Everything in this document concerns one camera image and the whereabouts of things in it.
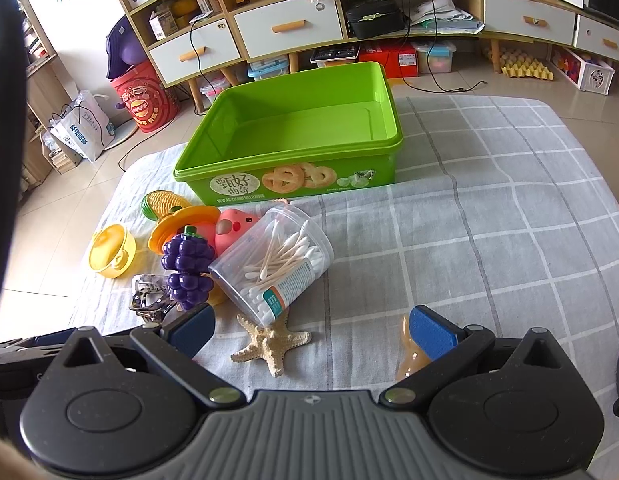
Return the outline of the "purple toy grapes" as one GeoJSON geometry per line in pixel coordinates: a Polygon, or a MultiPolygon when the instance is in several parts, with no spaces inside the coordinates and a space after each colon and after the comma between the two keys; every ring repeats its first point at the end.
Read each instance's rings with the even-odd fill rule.
{"type": "Polygon", "coordinates": [[[185,226],[164,244],[160,263],[170,271],[167,278],[169,297],[183,310],[206,304],[214,287],[208,271],[215,256],[214,247],[195,226],[185,226]]]}

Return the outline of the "red round bucket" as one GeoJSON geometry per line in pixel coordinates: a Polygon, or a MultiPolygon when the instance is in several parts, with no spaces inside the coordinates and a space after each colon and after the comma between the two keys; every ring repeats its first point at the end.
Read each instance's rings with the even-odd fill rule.
{"type": "Polygon", "coordinates": [[[132,66],[111,80],[119,105],[131,114],[143,133],[165,127],[180,112],[180,102],[172,90],[165,88],[149,60],[132,66]]]}

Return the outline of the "purple plush toy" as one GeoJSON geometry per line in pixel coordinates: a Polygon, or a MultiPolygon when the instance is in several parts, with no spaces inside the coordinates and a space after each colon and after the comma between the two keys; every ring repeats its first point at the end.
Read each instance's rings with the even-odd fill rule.
{"type": "Polygon", "coordinates": [[[126,15],[113,26],[106,36],[105,50],[108,53],[106,78],[110,80],[122,76],[132,66],[146,61],[146,52],[141,47],[126,15]]]}

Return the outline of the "orange toy pumpkin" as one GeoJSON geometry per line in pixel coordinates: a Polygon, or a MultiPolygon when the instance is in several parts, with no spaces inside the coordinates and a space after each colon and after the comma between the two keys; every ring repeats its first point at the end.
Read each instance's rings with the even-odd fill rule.
{"type": "Polygon", "coordinates": [[[198,235],[215,247],[216,223],[220,210],[213,206],[189,206],[181,208],[160,219],[154,226],[148,240],[151,252],[163,254],[163,246],[177,234],[183,233],[186,226],[193,226],[198,235]]]}

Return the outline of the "pink rubber pig toy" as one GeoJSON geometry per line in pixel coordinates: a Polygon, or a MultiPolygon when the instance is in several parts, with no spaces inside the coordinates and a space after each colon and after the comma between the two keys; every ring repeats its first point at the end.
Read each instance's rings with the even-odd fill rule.
{"type": "Polygon", "coordinates": [[[215,250],[215,257],[220,257],[233,243],[252,226],[260,217],[251,212],[228,208],[221,211],[215,223],[208,221],[195,223],[196,232],[203,236],[215,250]]]}

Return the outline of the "green plastic cookie box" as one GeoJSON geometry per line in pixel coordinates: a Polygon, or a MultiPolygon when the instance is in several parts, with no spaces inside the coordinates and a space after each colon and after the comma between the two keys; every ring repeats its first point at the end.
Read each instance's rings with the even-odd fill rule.
{"type": "Polygon", "coordinates": [[[353,63],[221,93],[174,168],[206,205],[391,184],[404,141],[382,66],[353,63]]]}

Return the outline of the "clear cotton swab jar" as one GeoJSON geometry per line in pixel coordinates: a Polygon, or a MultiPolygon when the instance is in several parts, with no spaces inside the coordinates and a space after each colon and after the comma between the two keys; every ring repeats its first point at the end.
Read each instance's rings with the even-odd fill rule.
{"type": "Polygon", "coordinates": [[[241,312],[266,327],[327,272],[333,259],[319,224],[302,209],[279,204],[213,261],[210,275],[241,312]]]}

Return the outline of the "grey checked table cloth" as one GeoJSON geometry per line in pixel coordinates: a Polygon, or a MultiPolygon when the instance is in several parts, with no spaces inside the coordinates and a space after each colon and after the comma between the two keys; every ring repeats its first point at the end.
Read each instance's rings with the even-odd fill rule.
{"type": "Polygon", "coordinates": [[[401,96],[396,181],[304,197],[327,234],[329,270],[292,304],[311,342],[280,377],[239,364],[236,308],[217,311],[198,362],[245,392],[367,389],[397,377],[404,316],[424,304],[458,325],[520,337],[547,327],[605,415],[590,470],[619,478],[619,204],[546,104],[495,96],[401,96]]]}

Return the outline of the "wooden cabinet with drawers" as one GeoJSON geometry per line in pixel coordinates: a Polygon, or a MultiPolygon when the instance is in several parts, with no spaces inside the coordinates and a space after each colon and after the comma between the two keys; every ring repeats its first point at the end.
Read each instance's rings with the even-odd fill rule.
{"type": "MultiPolygon", "coordinates": [[[[218,0],[208,18],[158,39],[149,17],[165,0],[135,6],[119,0],[141,47],[165,87],[208,72],[226,73],[241,61],[296,56],[314,48],[347,44],[344,6],[353,0],[255,0],[239,6],[218,0]]],[[[594,15],[549,0],[454,0],[485,25],[477,38],[491,44],[513,40],[559,44],[619,62],[619,28],[594,15]]]]}

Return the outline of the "black case on shelf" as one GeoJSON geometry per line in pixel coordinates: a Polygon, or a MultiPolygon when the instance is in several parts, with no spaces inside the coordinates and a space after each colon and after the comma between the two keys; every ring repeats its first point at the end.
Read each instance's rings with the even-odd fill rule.
{"type": "Polygon", "coordinates": [[[344,4],[347,30],[357,39],[369,39],[407,26],[407,18],[394,0],[354,0],[344,4]]]}

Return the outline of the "white blue shopping bag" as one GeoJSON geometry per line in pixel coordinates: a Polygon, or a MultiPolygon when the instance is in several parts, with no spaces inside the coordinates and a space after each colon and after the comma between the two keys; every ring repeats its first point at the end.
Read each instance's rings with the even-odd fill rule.
{"type": "Polygon", "coordinates": [[[50,119],[50,133],[82,158],[95,162],[110,146],[115,136],[115,126],[100,106],[103,94],[88,90],[78,93],[76,99],[65,104],[50,119]]]}

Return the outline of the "translucent tan antler toy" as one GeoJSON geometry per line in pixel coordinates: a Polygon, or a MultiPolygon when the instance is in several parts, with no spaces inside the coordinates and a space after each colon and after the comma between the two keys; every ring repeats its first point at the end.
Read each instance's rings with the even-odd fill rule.
{"type": "Polygon", "coordinates": [[[399,364],[396,380],[401,380],[419,372],[422,368],[428,366],[432,360],[427,354],[415,343],[409,333],[409,318],[407,315],[403,317],[401,330],[401,344],[404,350],[404,359],[399,364]]]}

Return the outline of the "leopard hair claw clip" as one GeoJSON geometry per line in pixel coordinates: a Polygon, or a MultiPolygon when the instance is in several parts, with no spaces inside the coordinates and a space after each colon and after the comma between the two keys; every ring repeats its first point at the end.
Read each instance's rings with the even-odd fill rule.
{"type": "Polygon", "coordinates": [[[146,322],[162,323],[177,302],[169,296],[165,275],[137,274],[131,280],[132,297],[129,309],[146,322]]]}

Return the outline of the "beige starfish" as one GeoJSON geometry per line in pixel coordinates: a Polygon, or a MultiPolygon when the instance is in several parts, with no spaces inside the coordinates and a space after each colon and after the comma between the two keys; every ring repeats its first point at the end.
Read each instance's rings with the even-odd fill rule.
{"type": "Polygon", "coordinates": [[[288,311],[284,311],[269,326],[260,326],[244,314],[238,314],[236,320],[250,336],[250,342],[240,351],[233,353],[230,360],[235,363],[263,360],[272,377],[283,375],[284,357],[290,350],[311,342],[311,332],[308,330],[293,332],[288,329],[288,311]]]}

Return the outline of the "yellow toy pot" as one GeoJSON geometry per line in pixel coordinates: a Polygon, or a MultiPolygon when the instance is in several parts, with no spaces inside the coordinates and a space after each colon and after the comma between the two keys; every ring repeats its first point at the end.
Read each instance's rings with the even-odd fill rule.
{"type": "Polygon", "coordinates": [[[119,278],[131,266],[136,250],[136,240],[121,224],[106,226],[92,237],[90,269],[104,278],[119,278]]]}

